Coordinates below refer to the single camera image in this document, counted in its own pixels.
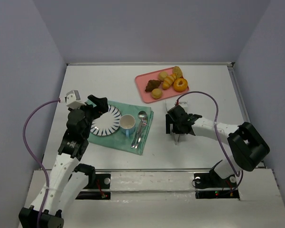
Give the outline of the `metal tongs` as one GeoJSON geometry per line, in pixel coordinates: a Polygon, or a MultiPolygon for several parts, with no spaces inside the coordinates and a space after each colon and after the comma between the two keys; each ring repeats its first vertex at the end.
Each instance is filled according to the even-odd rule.
{"type": "MultiPolygon", "coordinates": [[[[169,111],[171,108],[173,108],[175,106],[175,102],[173,101],[165,101],[165,109],[166,111],[169,111]]],[[[174,140],[174,144],[177,145],[179,143],[179,139],[180,139],[180,134],[175,133],[174,129],[173,132],[170,133],[170,135],[172,136],[173,140],[174,140]]]]}

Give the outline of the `round muffin front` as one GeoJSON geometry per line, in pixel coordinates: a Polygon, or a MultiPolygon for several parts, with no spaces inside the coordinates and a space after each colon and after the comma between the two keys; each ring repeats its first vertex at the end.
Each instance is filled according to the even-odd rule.
{"type": "Polygon", "coordinates": [[[159,88],[155,88],[155,89],[153,89],[152,92],[151,92],[151,97],[152,97],[153,99],[160,99],[160,98],[162,97],[162,95],[163,95],[163,92],[162,92],[162,90],[159,89],[159,88]]]}

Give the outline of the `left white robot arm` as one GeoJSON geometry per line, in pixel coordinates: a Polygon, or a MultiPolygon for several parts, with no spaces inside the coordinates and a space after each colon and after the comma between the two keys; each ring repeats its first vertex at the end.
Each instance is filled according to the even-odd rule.
{"type": "Polygon", "coordinates": [[[66,131],[58,149],[53,168],[43,170],[46,181],[28,208],[19,212],[24,228],[61,228],[65,209],[89,183],[94,183],[95,168],[82,164],[93,120],[108,112],[108,99],[88,96],[92,104],[82,102],[76,91],[64,98],[69,110],[66,131]]]}

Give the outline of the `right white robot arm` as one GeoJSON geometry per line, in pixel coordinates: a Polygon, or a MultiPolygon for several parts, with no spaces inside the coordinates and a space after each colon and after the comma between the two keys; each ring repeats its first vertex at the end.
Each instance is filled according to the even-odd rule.
{"type": "Polygon", "coordinates": [[[198,114],[188,114],[180,105],[167,112],[165,122],[167,134],[206,137],[230,148],[231,156],[217,162],[208,173],[194,176],[197,189],[227,187],[230,177],[242,171],[253,171],[270,152],[268,144],[248,122],[241,125],[217,123],[198,114]]]}

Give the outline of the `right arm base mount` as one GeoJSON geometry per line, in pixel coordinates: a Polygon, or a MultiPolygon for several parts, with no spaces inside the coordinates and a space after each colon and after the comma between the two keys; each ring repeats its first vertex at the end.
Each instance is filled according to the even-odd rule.
{"type": "Polygon", "coordinates": [[[195,197],[198,200],[240,198],[238,183],[234,175],[221,179],[207,172],[195,173],[191,185],[195,189],[195,197]]]}

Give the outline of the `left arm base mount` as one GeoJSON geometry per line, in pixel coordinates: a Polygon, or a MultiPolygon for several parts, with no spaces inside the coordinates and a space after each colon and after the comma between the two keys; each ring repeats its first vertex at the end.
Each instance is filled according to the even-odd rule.
{"type": "Polygon", "coordinates": [[[86,187],[80,191],[77,200],[110,200],[110,182],[109,173],[97,173],[95,180],[89,180],[86,187]]]}

